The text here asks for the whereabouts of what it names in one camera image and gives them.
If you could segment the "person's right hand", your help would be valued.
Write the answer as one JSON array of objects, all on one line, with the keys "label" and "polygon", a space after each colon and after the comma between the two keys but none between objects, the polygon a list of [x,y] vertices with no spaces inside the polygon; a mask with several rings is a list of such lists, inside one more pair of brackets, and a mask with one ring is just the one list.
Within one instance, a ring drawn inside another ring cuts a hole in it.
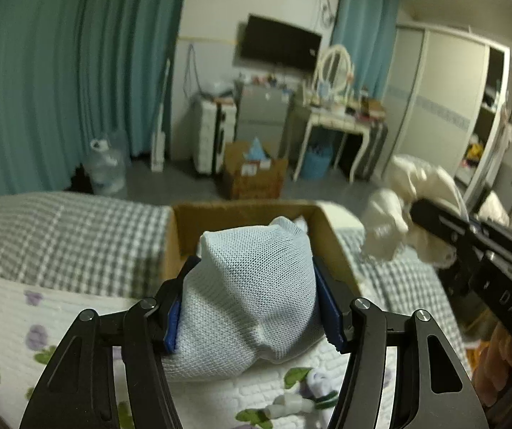
[{"label": "person's right hand", "polygon": [[512,336],[500,322],[479,356],[472,384],[481,403],[490,408],[498,400],[512,372]]}]

